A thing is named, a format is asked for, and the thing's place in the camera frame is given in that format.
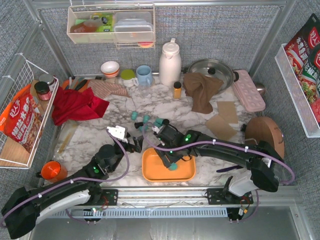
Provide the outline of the orange plastic tray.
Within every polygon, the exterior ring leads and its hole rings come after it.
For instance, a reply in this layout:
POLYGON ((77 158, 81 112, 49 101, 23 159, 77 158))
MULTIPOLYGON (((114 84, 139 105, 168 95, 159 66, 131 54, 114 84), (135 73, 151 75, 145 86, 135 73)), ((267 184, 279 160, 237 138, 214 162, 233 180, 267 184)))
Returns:
POLYGON ((196 175, 195 157, 166 166, 156 150, 148 148, 142 155, 142 175, 149 182, 188 182, 196 175))

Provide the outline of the brown cloth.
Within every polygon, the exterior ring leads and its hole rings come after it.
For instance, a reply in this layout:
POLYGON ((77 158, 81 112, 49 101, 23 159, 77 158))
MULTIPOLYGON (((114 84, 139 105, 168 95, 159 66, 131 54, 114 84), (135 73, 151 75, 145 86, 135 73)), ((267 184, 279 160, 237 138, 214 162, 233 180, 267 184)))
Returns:
POLYGON ((216 95, 224 82, 216 77, 205 76, 199 72, 185 73, 183 87, 185 94, 193 99, 192 112, 210 114, 213 107, 211 98, 216 95))

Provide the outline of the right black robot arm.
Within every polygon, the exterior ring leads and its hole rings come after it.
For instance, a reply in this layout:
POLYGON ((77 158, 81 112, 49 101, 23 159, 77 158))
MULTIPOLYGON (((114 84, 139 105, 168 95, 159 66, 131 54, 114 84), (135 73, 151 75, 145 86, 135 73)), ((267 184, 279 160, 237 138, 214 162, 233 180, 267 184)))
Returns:
POLYGON ((245 173, 227 181, 228 193, 241 197, 254 190, 278 191, 280 181, 274 168, 283 160, 265 141, 249 145, 232 143, 195 130, 181 133, 172 125, 153 132, 160 140, 156 153, 167 168, 183 157, 211 157, 246 169, 245 173))

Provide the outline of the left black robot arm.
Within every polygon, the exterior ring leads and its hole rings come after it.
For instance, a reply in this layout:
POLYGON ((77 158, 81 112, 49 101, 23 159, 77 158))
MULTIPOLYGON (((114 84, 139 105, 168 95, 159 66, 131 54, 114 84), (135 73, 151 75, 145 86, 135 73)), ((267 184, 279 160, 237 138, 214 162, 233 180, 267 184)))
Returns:
POLYGON ((134 137, 134 143, 114 139, 114 144, 105 144, 90 162, 69 177, 47 186, 27 190, 24 186, 16 189, 1 210, 1 228, 7 229, 11 239, 18 239, 36 224, 64 209, 86 203, 97 203, 102 195, 101 183, 122 179, 128 170, 109 178, 120 161, 128 153, 140 153, 143 136, 134 137))

